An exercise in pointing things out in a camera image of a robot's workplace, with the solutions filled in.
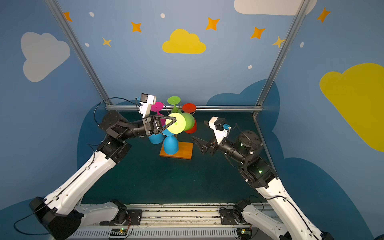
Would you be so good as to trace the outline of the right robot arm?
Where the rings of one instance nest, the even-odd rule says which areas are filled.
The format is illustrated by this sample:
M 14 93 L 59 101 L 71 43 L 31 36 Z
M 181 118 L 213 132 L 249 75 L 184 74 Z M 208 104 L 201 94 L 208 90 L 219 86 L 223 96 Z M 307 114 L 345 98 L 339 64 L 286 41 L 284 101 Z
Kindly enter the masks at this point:
M 277 172 L 263 160 L 263 143 L 253 131 L 241 131 L 235 141 L 229 140 L 231 126 L 223 118 L 212 117 L 205 125 L 214 132 L 210 141 L 192 137 L 202 154 L 221 152 L 238 163 L 238 171 L 245 182 L 266 200 L 279 220 L 258 210 L 250 201 L 242 200 L 234 212 L 273 240 L 331 240 L 333 236 L 317 228 L 288 194 Z

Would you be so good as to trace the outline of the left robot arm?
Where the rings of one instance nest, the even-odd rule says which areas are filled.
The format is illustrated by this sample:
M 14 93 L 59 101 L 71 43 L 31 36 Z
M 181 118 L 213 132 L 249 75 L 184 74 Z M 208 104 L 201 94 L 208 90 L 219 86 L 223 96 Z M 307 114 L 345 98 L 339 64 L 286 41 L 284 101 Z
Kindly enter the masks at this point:
M 177 122 L 175 117 L 150 115 L 155 103 L 155 96 L 142 94 L 134 103 L 142 119 L 135 122 L 129 122 L 117 111 L 108 112 L 97 124 L 106 136 L 93 150 L 89 160 L 55 191 L 30 202 L 32 214 L 47 230 L 47 235 L 65 240 L 87 220 L 100 216 L 102 221 L 111 221 L 123 210 L 115 202 L 109 203 L 106 208 L 84 212 L 77 210 L 76 205 L 106 172 L 125 158 L 132 147 L 127 143 L 128 139 L 161 134 Z

